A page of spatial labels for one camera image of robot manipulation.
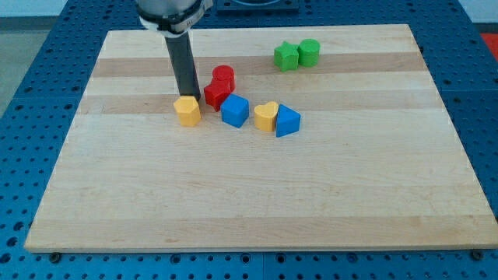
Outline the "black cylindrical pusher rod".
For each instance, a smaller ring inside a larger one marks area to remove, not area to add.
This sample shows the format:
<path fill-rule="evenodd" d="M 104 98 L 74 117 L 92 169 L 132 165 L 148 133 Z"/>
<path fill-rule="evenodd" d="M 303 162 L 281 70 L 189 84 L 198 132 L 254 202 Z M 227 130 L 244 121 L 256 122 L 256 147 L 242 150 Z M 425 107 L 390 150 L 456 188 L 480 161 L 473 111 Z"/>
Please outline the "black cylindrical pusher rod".
<path fill-rule="evenodd" d="M 165 37 L 165 41 L 179 94 L 193 96 L 196 100 L 200 100 L 201 92 L 189 34 Z"/>

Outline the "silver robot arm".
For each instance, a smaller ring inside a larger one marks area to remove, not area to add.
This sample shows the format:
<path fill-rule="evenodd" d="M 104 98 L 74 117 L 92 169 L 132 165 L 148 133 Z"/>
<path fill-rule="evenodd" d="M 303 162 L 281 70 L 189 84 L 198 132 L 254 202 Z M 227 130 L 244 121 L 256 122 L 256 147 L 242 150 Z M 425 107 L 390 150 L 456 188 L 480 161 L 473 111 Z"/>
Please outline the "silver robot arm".
<path fill-rule="evenodd" d="M 179 94 L 201 98 L 189 30 L 213 5 L 212 0 L 136 0 L 141 24 L 165 38 Z"/>

